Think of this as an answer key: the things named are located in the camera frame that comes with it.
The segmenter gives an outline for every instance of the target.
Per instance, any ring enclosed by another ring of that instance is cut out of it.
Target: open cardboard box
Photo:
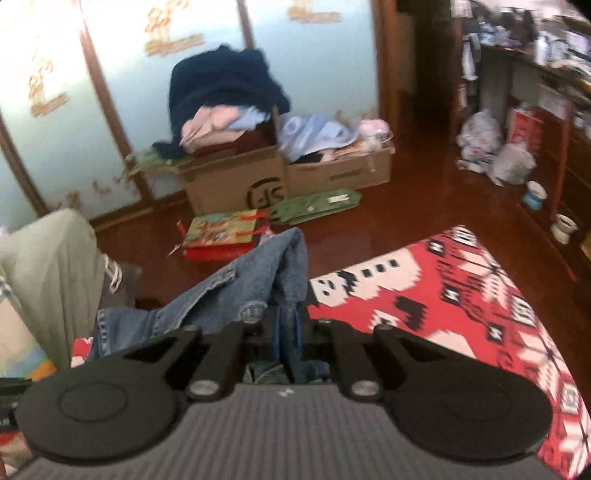
[[[393,145],[357,157],[285,168],[290,197],[338,189],[359,190],[390,181]]]
[[[277,147],[218,155],[177,173],[195,215],[263,209],[286,197],[285,165]]]

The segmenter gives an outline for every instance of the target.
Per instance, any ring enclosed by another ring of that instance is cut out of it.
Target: metal bolt
[[[213,380],[197,380],[189,385],[189,391],[199,397],[209,397],[214,395],[220,389],[220,386]]]
[[[379,385],[371,380],[359,380],[351,387],[351,392],[358,397],[373,397],[379,392]]]

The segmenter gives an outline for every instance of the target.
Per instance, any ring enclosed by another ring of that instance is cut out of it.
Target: blue cloth
[[[270,113],[263,113],[255,106],[241,106],[240,118],[226,127],[226,130],[254,130],[258,124],[271,118]]]
[[[174,66],[170,78],[168,109],[173,140],[152,145],[162,158],[186,155],[180,147],[181,129],[204,105],[252,105],[264,113],[271,113],[274,105],[279,113],[290,110],[290,101],[271,78],[261,50],[235,51],[222,45],[186,58]]]
[[[100,310],[89,361],[145,342],[185,325],[205,334],[230,322],[262,319],[268,303],[277,305],[282,359],[297,383],[327,378],[324,362],[303,362],[296,347],[297,303],[306,298],[308,259],[303,234],[291,229],[259,245],[159,310]],[[250,367],[255,382],[284,382],[277,364]]]
[[[318,114],[300,117],[286,113],[281,117],[279,143],[289,163],[327,148],[346,147],[358,138],[358,132]]]

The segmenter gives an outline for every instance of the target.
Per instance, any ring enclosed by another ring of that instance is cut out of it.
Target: denim jacket
[[[281,348],[297,383],[328,376],[328,365],[302,362],[293,332],[297,303],[306,298],[308,259],[303,234],[290,229],[226,265],[211,277],[151,312],[130,308],[100,310],[89,360],[145,342],[185,325],[216,333],[230,322],[263,318],[267,303],[278,306]],[[247,369],[245,381],[283,383],[277,364]]]

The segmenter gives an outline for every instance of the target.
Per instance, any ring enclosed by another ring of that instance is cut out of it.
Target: red bag
[[[231,261],[255,248],[271,226],[268,213],[246,210],[196,217],[185,232],[182,249],[192,261]]]

